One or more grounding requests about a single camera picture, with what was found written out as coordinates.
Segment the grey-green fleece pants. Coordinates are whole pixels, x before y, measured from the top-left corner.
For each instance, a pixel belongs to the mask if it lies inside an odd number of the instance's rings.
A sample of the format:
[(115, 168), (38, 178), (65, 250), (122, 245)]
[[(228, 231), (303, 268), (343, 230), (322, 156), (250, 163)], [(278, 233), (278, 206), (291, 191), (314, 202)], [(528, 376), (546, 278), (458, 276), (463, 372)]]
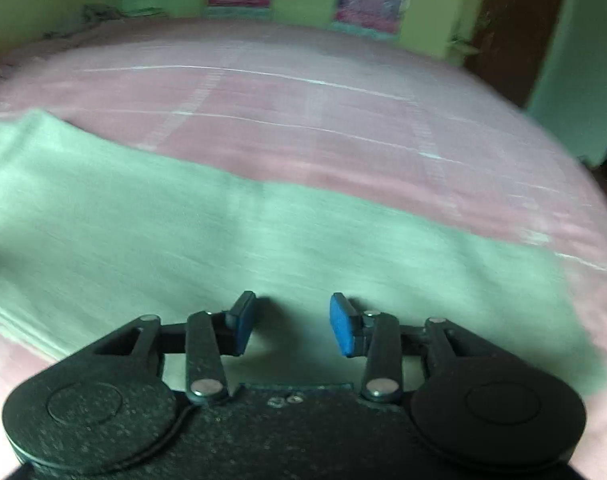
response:
[(583, 394), (607, 387), (607, 357), (543, 248), (132, 150), (40, 110), (0, 120), (6, 333), (59, 359), (143, 314), (180, 322), (246, 290), (275, 309), (235, 378), (357, 378), (327, 321), (343, 292), (403, 322), (449, 318)]

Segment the grey crumpled cloth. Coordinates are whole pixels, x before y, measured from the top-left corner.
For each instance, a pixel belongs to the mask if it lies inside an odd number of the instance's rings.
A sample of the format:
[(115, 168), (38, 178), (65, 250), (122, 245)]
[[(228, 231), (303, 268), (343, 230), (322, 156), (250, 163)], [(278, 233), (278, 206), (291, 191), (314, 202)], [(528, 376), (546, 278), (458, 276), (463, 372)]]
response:
[(96, 25), (102, 22), (121, 20), (123, 14), (115, 6), (108, 6), (105, 3), (91, 3), (84, 4), (82, 18), (84, 24)]

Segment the dark brown wooden door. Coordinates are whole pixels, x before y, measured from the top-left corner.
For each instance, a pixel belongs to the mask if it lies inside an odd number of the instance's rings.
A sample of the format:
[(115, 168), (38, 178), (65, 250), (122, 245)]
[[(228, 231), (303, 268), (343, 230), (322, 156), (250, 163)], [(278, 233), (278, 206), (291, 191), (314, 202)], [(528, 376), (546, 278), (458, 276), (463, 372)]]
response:
[(483, 0), (466, 58), (469, 73), (525, 107), (546, 57), (563, 0)]

